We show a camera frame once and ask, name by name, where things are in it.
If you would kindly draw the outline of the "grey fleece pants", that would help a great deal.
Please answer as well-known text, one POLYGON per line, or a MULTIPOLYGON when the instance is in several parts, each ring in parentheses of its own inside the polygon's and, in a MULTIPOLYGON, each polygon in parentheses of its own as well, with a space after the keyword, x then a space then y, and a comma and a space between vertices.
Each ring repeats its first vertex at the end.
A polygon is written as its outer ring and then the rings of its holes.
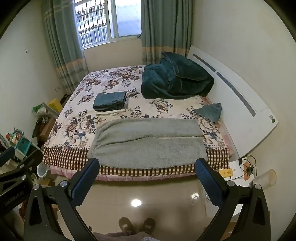
POLYGON ((87 156, 112 168, 156 169, 194 164, 207 153, 197 120, 129 118, 99 126, 87 156))

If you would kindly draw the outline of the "white cup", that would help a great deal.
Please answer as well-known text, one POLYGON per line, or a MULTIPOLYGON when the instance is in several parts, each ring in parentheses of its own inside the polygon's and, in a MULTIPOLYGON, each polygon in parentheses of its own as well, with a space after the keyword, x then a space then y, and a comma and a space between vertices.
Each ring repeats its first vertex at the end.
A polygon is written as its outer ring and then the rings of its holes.
POLYGON ((40 178, 44 178, 48 173, 48 165, 45 164, 43 161, 37 166, 36 169, 37 175, 40 178))

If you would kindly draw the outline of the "teal shelf rack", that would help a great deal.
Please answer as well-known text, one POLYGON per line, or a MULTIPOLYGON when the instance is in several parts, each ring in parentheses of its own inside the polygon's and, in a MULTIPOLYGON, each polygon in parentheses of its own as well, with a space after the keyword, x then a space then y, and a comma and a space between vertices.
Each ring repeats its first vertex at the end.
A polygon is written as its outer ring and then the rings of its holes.
POLYGON ((16 156, 23 159, 27 156, 32 141, 30 141, 22 130, 14 129, 13 132, 5 135, 8 142, 15 148, 16 156))

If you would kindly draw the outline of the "beige cylinder roll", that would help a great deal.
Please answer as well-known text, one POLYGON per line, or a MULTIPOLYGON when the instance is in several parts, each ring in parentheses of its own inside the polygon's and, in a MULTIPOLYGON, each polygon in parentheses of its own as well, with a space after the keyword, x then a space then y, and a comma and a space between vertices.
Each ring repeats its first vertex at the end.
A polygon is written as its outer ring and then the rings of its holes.
POLYGON ((268 189, 276 184, 276 172, 270 169, 262 175, 257 176, 252 181, 252 186, 261 186, 263 190, 268 189))

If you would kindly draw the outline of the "yellow charger box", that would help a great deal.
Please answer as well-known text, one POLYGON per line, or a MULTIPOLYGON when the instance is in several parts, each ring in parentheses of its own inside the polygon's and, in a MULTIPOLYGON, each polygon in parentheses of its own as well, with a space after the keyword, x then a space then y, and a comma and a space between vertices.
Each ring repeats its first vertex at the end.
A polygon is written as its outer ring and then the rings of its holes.
POLYGON ((219 174, 223 178, 232 177, 233 176, 233 171, 232 171, 232 169, 219 169, 219 174))

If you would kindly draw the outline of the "white bed headboard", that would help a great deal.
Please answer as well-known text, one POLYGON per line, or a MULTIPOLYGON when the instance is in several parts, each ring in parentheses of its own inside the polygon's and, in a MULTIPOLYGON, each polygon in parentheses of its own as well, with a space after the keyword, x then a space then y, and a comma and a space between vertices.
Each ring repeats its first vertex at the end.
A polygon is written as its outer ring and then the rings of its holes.
POLYGON ((195 46, 190 47, 188 58, 214 78, 207 98, 211 103, 222 105, 221 120, 231 137, 234 153, 238 157, 250 153, 277 126, 275 115, 260 96, 222 62, 195 46))

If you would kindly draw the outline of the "right brown slipper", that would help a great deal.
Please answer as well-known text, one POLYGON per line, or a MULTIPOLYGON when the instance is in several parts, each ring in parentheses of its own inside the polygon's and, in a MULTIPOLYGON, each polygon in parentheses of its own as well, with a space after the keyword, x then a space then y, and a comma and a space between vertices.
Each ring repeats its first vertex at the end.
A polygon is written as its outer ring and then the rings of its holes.
POLYGON ((140 232, 146 232, 146 233, 152 234, 155 227, 156 227, 155 220, 149 217, 143 222, 142 227, 140 228, 140 232))

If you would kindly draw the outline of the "small teal cloth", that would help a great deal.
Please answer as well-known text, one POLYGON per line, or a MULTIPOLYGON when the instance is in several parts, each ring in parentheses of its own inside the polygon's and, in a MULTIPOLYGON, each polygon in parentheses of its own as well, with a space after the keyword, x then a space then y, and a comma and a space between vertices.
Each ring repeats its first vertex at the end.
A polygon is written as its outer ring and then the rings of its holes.
POLYGON ((194 109, 194 113, 199 114, 211 122, 217 123, 222 113, 222 105, 221 103, 208 104, 202 108, 194 109))

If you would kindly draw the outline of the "folded cream garment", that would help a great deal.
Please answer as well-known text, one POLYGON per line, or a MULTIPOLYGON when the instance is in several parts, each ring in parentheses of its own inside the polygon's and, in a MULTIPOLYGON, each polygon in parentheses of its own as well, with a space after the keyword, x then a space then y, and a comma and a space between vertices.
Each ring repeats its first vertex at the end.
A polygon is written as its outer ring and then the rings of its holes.
POLYGON ((128 102, 126 102, 123 106, 122 109, 116 109, 116 110, 110 110, 110 111, 98 111, 96 113, 96 116, 110 116, 110 115, 118 115, 118 114, 121 114, 121 113, 125 113, 126 112, 126 109, 128 107, 128 102))

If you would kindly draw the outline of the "floral bed sheet mattress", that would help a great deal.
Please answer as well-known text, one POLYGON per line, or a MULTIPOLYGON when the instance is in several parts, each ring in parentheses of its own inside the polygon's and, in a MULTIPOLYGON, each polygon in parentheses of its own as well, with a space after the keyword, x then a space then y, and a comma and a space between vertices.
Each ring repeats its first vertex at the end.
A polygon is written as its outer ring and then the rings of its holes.
POLYGON ((55 121, 44 145, 43 161, 52 173, 65 177, 83 168, 96 129, 112 120, 130 118, 196 119, 203 132, 206 159, 213 169, 228 169, 233 154, 220 123, 196 113, 209 104, 205 97, 145 99, 141 93, 143 66, 111 68, 89 73, 79 83, 55 121), (114 113, 98 113, 93 102, 99 93, 125 92, 127 106, 114 113))

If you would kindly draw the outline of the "dark green plush blanket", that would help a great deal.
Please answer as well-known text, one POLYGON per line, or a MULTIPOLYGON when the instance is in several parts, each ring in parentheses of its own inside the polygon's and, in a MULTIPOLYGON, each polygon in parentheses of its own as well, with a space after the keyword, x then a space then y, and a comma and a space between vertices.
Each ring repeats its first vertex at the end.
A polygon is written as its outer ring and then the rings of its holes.
POLYGON ((196 62, 176 53, 162 52, 158 64, 144 67, 141 92, 145 99, 205 97, 214 78, 196 62))

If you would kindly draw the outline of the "left green curtain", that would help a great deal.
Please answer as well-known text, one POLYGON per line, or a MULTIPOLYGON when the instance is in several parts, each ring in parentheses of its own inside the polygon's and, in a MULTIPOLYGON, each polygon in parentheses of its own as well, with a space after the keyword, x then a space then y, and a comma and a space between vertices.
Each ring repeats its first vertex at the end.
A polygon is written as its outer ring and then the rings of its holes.
POLYGON ((42 1, 44 28, 56 72, 71 95, 89 73, 79 42, 74 1, 42 1))

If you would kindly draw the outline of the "green curtain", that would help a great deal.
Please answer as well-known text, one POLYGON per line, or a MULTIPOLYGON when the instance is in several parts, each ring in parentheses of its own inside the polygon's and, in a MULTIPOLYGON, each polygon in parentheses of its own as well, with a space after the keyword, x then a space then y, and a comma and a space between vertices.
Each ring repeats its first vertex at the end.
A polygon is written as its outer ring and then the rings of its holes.
POLYGON ((56 72, 71 95, 89 73, 79 42, 74 1, 42 1, 44 28, 56 72))
POLYGON ((140 2, 142 62, 159 63, 162 52, 187 56, 191 46, 193 1, 140 2))

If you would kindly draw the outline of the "window with metal bars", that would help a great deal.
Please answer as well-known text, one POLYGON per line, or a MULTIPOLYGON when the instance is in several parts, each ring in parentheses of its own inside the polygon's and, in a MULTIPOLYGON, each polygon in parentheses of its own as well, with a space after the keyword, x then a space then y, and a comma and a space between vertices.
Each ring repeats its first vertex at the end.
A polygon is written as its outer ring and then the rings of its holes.
POLYGON ((140 38, 141 1, 75 1, 76 26, 83 49, 140 38))

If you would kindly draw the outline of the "right green curtain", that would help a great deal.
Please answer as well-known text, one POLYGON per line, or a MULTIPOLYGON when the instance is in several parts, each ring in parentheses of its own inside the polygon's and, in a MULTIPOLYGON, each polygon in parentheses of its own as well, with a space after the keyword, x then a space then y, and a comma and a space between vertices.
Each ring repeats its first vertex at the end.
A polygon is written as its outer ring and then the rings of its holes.
POLYGON ((187 56, 191 46, 193 1, 140 2, 142 62, 159 63, 162 52, 187 56))

